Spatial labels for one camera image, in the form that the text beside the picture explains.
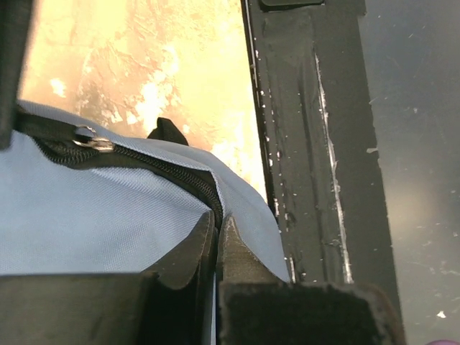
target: light blue bag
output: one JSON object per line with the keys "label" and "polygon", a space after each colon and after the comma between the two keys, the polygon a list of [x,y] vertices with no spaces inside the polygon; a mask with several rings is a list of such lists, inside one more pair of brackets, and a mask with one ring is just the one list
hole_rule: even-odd
{"label": "light blue bag", "polygon": [[270,209],[211,153],[20,106],[0,152],[0,275],[141,272],[211,209],[217,226],[233,216],[250,251],[289,280]]}

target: black fabric loop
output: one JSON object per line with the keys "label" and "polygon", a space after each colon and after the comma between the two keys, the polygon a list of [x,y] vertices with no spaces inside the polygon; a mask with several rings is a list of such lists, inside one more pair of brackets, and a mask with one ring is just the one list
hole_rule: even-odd
{"label": "black fabric loop", "polygon": [[187,139],[182,132],[174,125],[174,123],[163,117],[157,120],[157,128],[150,133],[149,139],[164,140],[166,142],[175,142],[185,146],[188,145]]}

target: blurry background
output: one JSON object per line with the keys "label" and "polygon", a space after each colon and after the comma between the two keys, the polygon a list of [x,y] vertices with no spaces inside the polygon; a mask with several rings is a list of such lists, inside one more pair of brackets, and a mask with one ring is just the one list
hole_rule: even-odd
{"label": "blurry background", "polygon": [[239,0],[37,0],[20,97],[133,137],[167,117],[265,195]]}

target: black strap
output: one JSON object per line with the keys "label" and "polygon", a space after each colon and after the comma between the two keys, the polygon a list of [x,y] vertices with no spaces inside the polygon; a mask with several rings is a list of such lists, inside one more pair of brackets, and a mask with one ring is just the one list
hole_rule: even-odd
{"label": "black strap", "polygon": [[0,1],[0,150],[11,141],[33,0]]}
{"label": "black strap", "polygon": [[159,117],[157,128],[150,133],[149,139],[165,140],[166,142],[175,142],[176,144],[188,146],[188,141],[180,130],[169,119]]}

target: scratched surface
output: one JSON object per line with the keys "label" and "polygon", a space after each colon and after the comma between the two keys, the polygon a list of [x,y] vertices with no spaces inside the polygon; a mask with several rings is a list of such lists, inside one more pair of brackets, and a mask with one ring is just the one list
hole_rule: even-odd
{"label": "scratched surface", "polygon": [[172,119],[262,195],[239,0],[37,0],[21,97],[146,137]]}
{"label": "scratched surface", "polygon": [[361,22],[409,344],[460,340],[460,2],[367,1]]}

